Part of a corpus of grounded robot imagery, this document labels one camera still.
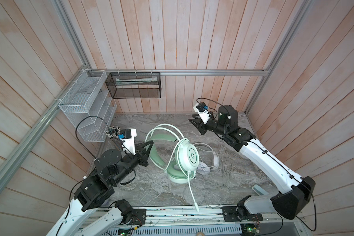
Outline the mint green headphones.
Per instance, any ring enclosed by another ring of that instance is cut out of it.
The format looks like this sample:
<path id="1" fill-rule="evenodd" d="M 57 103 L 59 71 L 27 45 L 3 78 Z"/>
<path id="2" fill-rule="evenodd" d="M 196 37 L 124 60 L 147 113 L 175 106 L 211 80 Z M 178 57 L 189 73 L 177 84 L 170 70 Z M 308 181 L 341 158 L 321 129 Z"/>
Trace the mint green headphones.
<path id="1" fill-rule="evenodd" d="M 150 130 L 146 141 L 167 141 L 175 144 L 166 163 L 152 146 L 149 157 L 156 167 L 167 173 L 170 181 L 178 184 L 189 183 L 196 176 L 200 157 L 196 147 L 182 132 L 171 124 L 160 124 Z"/>

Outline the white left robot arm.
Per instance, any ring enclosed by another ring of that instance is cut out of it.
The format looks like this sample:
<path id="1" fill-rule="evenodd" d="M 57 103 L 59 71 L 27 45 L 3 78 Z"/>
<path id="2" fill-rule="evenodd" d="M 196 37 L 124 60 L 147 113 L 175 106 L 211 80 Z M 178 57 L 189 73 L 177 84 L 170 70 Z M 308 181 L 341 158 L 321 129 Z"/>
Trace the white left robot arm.
<path id="1" fill-rule="evenodd" d="M 49 231 L 49 236 L 100 236 L 120 224 L 142 225 L 141 216 L 125 200 L 117 200 L 103 216 L 88 226 L 83 224 L 109 199 L 117 187 L 139 165 L 148 166 L 153 141 L 135 145 L 135 154 L 123 156 L 119 150 L 110 149 L 95 160 L 93 171 L 77 183 L 70 193 L 70 203 L 65 213 Z"/>

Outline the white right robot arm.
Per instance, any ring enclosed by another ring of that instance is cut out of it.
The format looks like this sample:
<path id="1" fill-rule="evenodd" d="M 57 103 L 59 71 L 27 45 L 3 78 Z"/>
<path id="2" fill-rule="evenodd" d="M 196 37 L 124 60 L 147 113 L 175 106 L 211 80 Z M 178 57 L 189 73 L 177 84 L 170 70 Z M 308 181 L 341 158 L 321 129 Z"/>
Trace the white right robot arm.
<path id="1" fill-rule="evenodd" d="M 278 192 L 263 196 L 248 195 L 237 204 L 240 221 L 251 220 L 253 215 L 278 213 L 293 220 L 310 202 L 316 185 L 311 177 L 302 177 L 269 152 L 256 136 L 238 123 L 238 112 L 231 106 L 220 106 L 217 117 L 208 111 L 204 102 L 196 103 L 197 113 L 189 120 L 200 132 L 215 133 L 242 156 L 251 160 L 274 183 Z"/>

